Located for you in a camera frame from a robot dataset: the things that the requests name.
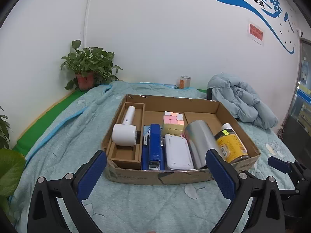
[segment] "white wall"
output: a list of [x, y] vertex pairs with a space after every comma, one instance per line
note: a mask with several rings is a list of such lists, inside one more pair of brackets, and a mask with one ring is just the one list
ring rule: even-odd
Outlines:
[[9, 118], [10, 145], [68, 91], [60, 59], [83, 40], [88, 0], [19, 0], [0, 28], [0, 114]]
[[[206, 89], [214, 74], [237, 74], [282, 123], [297, 79], [299, 40], [295, 12], [279, 1], [280, 18], [261, 14], [288, 49], [296, 45], [293, 55], [256, 14], [216, 0], [90, 0], [86, 46], [115, 52], [114, 63], [124, 69], [119, 78], [130, 82], [176, 83], [187, 75], [192, 87]], [[283, 20], [285, 12], [295, 33]], [[264, 30], [264, 46], [248, 37], [249, 22]]]

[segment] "small cardboard box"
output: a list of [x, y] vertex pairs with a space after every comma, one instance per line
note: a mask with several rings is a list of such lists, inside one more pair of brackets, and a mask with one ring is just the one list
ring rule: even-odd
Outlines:
[[[216, 101], [204, 99], [190, 99], [179, 97], [163, 97], [151, 95], [126, 95], [120, 104], [111, 126], [102, 142], [102, 149], [107, 155], [111, 155], [110, 150], [113, 148], [111, 134], [115, 123], [120, 122], [120, 116], [124, 115], [124, 106], [128, 103], [143, 103], [142, 118], [139, 119], [142, 125], [150, 125], [158, 123], [162, 125], [164, 111], [181, 113], [184, 116], [185, 126], [195, 120], [204, 120], [216, 135], [224, 123], [229, 123], [237, 135], [242, 140], [248, 150], [250, 158], [234, 163], [234, 168], [240, 172], [249, 170], [260, 156], [260, 153], [243, 131], [235, 118], [227, 111], [227, 109]], [[138, 158], [141, 158], [141, 149], [138, 150]], [[105, 168], [105, 176], [107, 179], [120, 183], [142, 184], [142, 185], [169, 185], [195, 183], [201, 181], [212, 180], [213, 177], [209, 169], [197, 169], [187, 171], [155, 171], [155, 170], [134, 170], [120, 168], [115, 162], [108, 159]]]

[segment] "metallic can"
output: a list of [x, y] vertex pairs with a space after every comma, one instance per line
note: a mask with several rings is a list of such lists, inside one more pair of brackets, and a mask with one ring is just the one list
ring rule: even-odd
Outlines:
[[190, 87], [190, 80], [191, 80], [191, 77], [184, 76], [184, 75], [180, 76], [179, 88], [185, 89], [185, 88]]
[[218, 146], [223, 153], [224, 160], [228, 163], [236, 163], [249, 158], [246, 149], [241, 144], [236, 133], [232, 129], [225, 129], [215, 136]]
[[192, 161], [196, 169], [206, 166], [205, 156], [210, 149], [215, 149], [224, 159], [215, 137], [207, 123], [203, 120], [196, 120], [187, 125], [184, 136], [188, 141]]

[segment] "cardboard divider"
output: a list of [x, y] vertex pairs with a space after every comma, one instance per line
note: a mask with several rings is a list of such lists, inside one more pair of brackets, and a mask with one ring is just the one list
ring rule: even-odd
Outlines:
[[125, 114], [130, 106], [135, 107], [135, 114], [133, 117], [132, 125], [136, 126], [137, 135], [139, 135], [139, 143], [135, 146], [120, 146], [116, 145], [110, 137], [108, 143], [108, 150], [106, 151], [108, 159], [116, 163], [117, 166], [127, 169], [140, 169], [141, 157], [142, 157], [142, 134], [144, 126], [144, 103], [123, 103], [120, 113], [115, 123], [122, 123]]
[[102, 143], [103, 150], [106, 151], [108, 155], [105, 176], [111, 181], [143, 185], [167, 185], [195, 183], [213, 179], [209, 169], [184, 171], [140, 170], [142, 134], [139, 148], [137, 148], [137, 145], [136, 148], [133, 148], [133, 151], [118, 147], [114, 145], [111, 140], [113, 125], [115, 123], [121, 123], [127, 108], [130, 105], [135, 106], [134, 104], [143, 105], [142, 108], [138, 108], [142, 109], [141, 117], [136, 117], [139, 118], [136, 122], [137, 125], [140, 123], [139, 130], [141, 132], [143, 131], [144, 125], [158, 123], [162, 126], [164, 111], [182, 113], [185, 127], [195, 120], [204, 120], [209, 125], [214, 135], [221, 130], [221, 126], [225, 123], [229, 123], [233, 127], [247, 148], [250, 156], [248, 159], [232, 164], [238, 172], [249, 170], [260, 156], [256, 145], [243, 131], [237, 120], [220, 102], [179, 97], [126, 95]]

